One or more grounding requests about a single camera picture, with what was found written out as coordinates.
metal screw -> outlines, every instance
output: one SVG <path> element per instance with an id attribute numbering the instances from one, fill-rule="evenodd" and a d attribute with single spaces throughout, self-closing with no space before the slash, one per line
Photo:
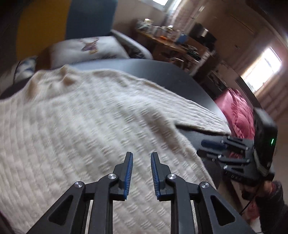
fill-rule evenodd
<path id="1" fill-rule="evenodd" d="M 176 175 L 175 174 L 169 174 L 167 177 L 168 177 L 168 179 L 171 179 L 171 180 L 176 179 Z"/>
<path id="2" fill-rule="evenodd" d="M 77 181 L 74 183 L 74 187 L 76 187 L 76 188 L 81 188 L 82 186 L 83 186 L 83 182 L 81 182 L 81 181 Z"/>
<path id="3" fill-rule="evenodd" d="M 116 177 L 117 176 L 114 173 L 111 173 L 108 175 L 108 179 L 111 179 L 111 180 L 115 179 Z"/>
<path id="4" fill-rule="evenodd" d="M 201 187 L 202 188 L 208 188 L 209 187 L 209 184 L 207 182 L 202 182 L 201 183 Z"/>

cable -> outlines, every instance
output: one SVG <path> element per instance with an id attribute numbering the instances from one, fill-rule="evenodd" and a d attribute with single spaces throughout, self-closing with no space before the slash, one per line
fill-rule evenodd
<path id="1" fill-rule="evenodd" d="M 259 191 L 261 185 L 262 185 L 262 183 L 259 184 L 259 186 L 258 186 L 258 188 L 257 188 L 257 190 L 256 190 L 256 192 L 255 192 L 255 194 L 253 195 L 252 199 L 247 203 L 247 205 L 243 208 L 243 210 L 240 211 L 240 213 L 239 213 L 240 215 L 243 214 L 243 212 L 246 210 L 246 208 L 247 208 L 247 207 L 250 205 L 250 203 L 253 201 L 253 199 L 254 199 L 255 196 L 257 195 L 257 193 L 258 193 L 258 191 Z"/>

red cloth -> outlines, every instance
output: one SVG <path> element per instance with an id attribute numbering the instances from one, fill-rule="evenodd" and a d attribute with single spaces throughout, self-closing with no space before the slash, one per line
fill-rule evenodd
<path id="1" fill-rule="evenodd" d="M 255 129 L 253 112 L 245 98 L 237 89 L 227 89 L 215 100 L 215 103 L 225 115 L 232 136 L 254 139 Z M 239 155 L 231 153 L 230 157 L 238 158 Z M 255 199 L 247 207 L 246 212 L 247 216 L 252 220 L 259 217 Z"/>

pink fabric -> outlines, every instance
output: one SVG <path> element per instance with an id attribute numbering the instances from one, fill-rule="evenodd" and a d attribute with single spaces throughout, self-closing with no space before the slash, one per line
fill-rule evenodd
<path id="1" fill-rule="evenodd" d="M 232 136 L 254 139 L 253 112 L 237 89 L 227 89 L 215 103 L 228 120 Z"/>

window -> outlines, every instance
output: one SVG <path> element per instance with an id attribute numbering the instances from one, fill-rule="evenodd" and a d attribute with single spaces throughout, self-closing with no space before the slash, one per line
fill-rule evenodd
<path id="1" fill-rule="evenodd" d="M 281 68 L 281 60 L 269 47 L 241 76 L 253 93 L 262 87 Z"/>
<path id="2" fill-rule="evenodd" d="M 141 1 L 161 11 L 166 11 L 174 0 L 141 0 Z"/>

